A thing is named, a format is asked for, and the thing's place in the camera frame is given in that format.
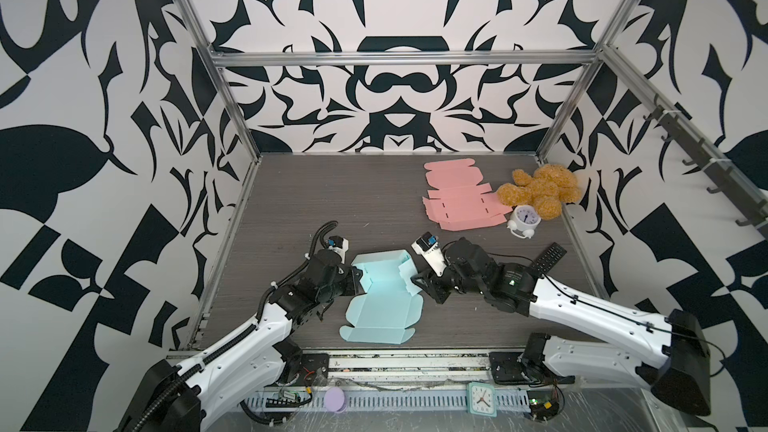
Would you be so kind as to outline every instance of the purple round object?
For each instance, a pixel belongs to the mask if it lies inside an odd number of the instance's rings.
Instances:
[[[331,387],[326,391],[324,403],[329,412],[336,412],[337,414],[343,412],[346,409],[344,390],[338,387]]]

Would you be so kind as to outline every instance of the unfolded box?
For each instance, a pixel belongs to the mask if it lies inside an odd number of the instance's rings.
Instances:
[[[424,164],[427,183],[437,190],[422,198],[427,217],[443,230],[459,231],[505,223],[512,207],[500,203],[490,184],[480,184],[475,159],[460,158]]]
[[[350,302],[346,320],[339,330],[349,342],[402,344],[410,339],[414,325],[422,316],[424,298],[411,283],[416,266],[405,250],[360,254],[352,265],[362,271],[360,285],[366,292]]]

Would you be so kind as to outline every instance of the clock face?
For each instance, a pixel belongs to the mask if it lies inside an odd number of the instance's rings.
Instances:
[[[533,207],[517,207],[514,210],[514,214],[520,219],[520,222],[529,224],[530,226],[537,223],[539,220],[538,214]]]
[[[472,410],[479,414],[493,415],[496,412],[496,406],[493,397],[493,389],[487,386],[473,385],[469,390],[469,398],[472,403],[469,405]]]

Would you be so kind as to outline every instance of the teal square clock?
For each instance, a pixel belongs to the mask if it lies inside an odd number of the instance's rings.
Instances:
[[[467,408],[470,414],[496,417],[496,389],[483,382],[467,384]]]

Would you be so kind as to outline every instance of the light blue cardboard box blank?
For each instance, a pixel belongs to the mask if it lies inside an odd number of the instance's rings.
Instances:
[[[374,344],[402,344],[416,331],[408,328],[422,316],[424,298],[411,283],[416,266],[405,250],[360,254],[352,265],[362,270],[360,285],[366,293],[358,295],[346,310],[339,332],[345,341]]]

